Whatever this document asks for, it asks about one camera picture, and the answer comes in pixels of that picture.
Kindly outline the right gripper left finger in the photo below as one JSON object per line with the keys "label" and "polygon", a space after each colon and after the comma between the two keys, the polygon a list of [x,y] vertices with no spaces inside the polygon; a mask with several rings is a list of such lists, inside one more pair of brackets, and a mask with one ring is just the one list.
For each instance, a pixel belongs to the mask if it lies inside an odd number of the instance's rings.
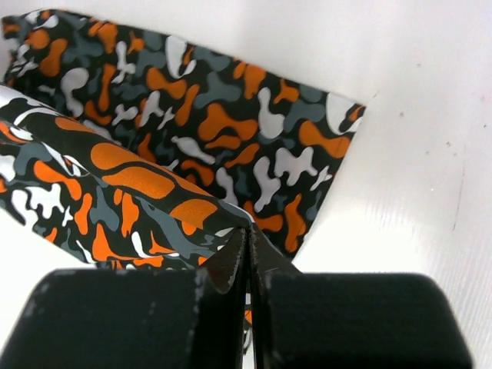
{"label": "right gripper left finger", "polygon": [[186,271],[60,269],[29,296],[3,368],[240,368],[247,235]]}

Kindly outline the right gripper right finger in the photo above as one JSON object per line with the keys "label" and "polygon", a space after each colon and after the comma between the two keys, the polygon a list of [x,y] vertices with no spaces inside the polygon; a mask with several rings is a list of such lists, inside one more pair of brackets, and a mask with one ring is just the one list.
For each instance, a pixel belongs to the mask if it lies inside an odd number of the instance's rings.
{"label": "right gripper right finger", "polygon": [[439,285],[415,273],[303,273],[248,231],[258,368],[471,368]]}

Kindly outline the camouflage orange black shorts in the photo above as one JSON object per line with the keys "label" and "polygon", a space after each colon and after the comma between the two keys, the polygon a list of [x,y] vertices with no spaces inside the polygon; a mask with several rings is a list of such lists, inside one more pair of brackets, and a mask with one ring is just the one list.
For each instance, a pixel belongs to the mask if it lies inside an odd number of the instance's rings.
{"label": "camouflage orange black shorts", "polygon": [[1,208],[104,269],[194,269],[255,226],[294,258],[365,108],[174,35],[1,19]]}

